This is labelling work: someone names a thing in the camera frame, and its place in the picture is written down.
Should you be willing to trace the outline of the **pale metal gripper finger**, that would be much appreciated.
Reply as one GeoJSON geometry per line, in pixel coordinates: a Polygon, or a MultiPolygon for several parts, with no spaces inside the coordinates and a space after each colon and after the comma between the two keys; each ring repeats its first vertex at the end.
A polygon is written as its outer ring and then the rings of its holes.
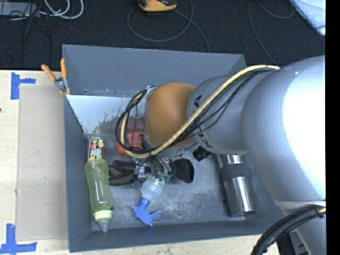
{"type": "Polygon", "coordinates": [[[136,167],[136,180],[138,182],[144,182],[146,179],[146,172],[145,172],[145,167],[144,166],[137,166],[136,167]]]}

